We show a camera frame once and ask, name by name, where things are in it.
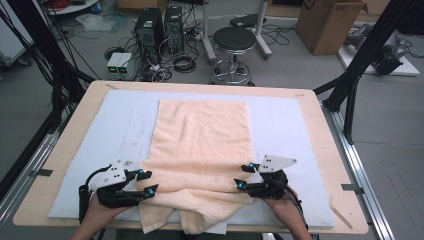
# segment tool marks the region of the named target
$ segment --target white device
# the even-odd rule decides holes
[[[117,64],[119,77],[122,80],[131,80],[131,69],[132,69],[132,54],[122,53],[121,58]]]
[[[117,163],[112,165],[106,172],[102,173],[100,177],[90,185],[91,190],[96,190],[101,187],[107,187],[117,183],[125,182],[127,180],[125,176],[125,169],[136,169],[137,166],[131,161],[118,160]]]
[[[297,163],[294,158],[285,158],[274,155],[265,155],[259,166],[258,172],[260,173],[271,173],[283,168],[289,167]]]
[[[109,59],[109,62],[106,65],[107,70],[109,71],[111,80],[119,79],[118,64],[119,64],[119,60],[121,60],[121,56],[122,56],[122,53],[113,53]]]

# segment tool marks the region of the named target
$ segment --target black pole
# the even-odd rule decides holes
[[[346,71],[335,80],[314,89],[318,95],[334,88],[330,96],[323,101],[324,107],[331,111],[339,111],[340,105],[348,99],[343,133],[350,144],[353,144],[352,125],[359,80],[397,26],[411,12],[415,1],[391,0]]]

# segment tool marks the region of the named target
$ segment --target human arm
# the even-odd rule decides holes
[[[108,208],[100,204],[97,194],[94,193],[87,213],[81,225],[70,238],[71,240],[89,240],[97,232],[105,228],[118,214],[129,207]]]
[[[274,212],[277,219],[287,227],[295,240],[311,240],[303,219],[293,201],[284,196],[282,199],[262,199]]]

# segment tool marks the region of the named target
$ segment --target robotic arm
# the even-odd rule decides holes
[[[358,50],[364,43],[372,28],[373,26],[370,26],[369,24],[362,25],[362,27],[357,30],[350,32],[343,44],[346,46],[352,45],[356,50]],[[406,41],[399,38],[397,33],[394,32],[384,44],[383,48],[380,50],[371,65],[378,74],[388,75],[403,64],[399,61],[399,59],[405,54]]]
[[[79,187],[79,220],[85,217],[90,202],[92,192],[97,192],[97,196],[102,205],[108,208],[132,207],[137,206],[139,202],[155,196],[158,185],[146,187],[143,191],[126,192],[123,188],[132,180],[137,181],[148,179],[152,176],[152,172],[139,169],[136,171],[128,171],[127,169],[133,165],[132,162],[126,161],[114,165],[109,165],[93,172],[85,182]],[[91,178],[98,173],[102,175],[88,186]]]
[[[258,172],[262,177],[260,183],[247,183],[246,181],[234,179],[237,189],[249,194],[254,198],[282,199],[288,197],[299,210],[303,223],[308,229],[308,225],[303,216],[302,201],[299,200],[293,190],[288,186],[288,179],[283,168],[291,166],[297,162],[296,159],[282,158],[278,156],[265,156],[262,164],[250,163],[241,166],[244,172]]]

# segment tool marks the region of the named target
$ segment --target human hand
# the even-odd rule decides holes
[[[108,208],[99,202],[97,193],[94,193],[87,213],[81,225],[71,237],[71,240],[91,239],[97,232],[105,228],[118,214],[129,207]]]

